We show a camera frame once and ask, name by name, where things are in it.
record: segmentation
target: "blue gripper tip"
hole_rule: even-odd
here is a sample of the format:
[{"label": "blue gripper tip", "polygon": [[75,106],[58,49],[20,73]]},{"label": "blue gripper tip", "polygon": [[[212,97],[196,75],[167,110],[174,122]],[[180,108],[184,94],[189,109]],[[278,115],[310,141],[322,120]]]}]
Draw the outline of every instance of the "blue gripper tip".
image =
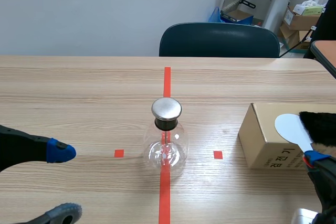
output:
[{"label": "blue gripper tip", "polygon": [[64,163],[76,157],[76,150],[71,145],[64,144],[51,138],[47,143],[48,163]]}]

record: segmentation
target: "white paddle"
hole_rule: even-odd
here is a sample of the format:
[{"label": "white paddle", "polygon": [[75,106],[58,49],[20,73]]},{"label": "white paddle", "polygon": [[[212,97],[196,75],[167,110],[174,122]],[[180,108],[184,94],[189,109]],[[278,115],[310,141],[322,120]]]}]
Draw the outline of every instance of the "white paddle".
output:
[{"label": "white paddle", "polygon": [[313,151],[310,139],[300,117],[294,114],[283,114],[275,119],[275,129],[285,140],[297,144],[303,152]]}]

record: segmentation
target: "chair backrest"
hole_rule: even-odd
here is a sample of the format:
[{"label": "chair backrest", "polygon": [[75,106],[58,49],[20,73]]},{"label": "chair backrest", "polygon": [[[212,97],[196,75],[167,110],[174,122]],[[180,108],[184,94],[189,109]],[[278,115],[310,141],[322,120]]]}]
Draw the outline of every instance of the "chair backrest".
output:
[{"label": "chair backrest", "polygon": [[279,58],[277,36],[247,25],[185,23],[168,28],[160,43],[160,56]]}]

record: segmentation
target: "silver bottle cap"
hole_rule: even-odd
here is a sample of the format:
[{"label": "silver bottle cap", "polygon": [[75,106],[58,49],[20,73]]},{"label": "silver bottle cap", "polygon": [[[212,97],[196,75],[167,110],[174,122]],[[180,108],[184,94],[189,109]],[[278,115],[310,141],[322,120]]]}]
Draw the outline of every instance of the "silver bottle cap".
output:
[{"label": "silver bottle cap", "polygon": [[152,113],[161,121],[173,121],[181,115],[182,106],[173,98],[163,97],[153,103]]}]

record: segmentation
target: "brush bristles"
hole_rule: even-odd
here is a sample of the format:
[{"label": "brush bristles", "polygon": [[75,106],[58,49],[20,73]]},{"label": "brush bristles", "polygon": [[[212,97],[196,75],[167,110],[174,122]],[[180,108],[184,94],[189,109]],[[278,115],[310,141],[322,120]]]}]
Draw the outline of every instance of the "brush bristles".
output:
[{"label": "brush bristles", "polygon": [[300,119],[316,144],[336,146],[336,114],[300,112]]}]

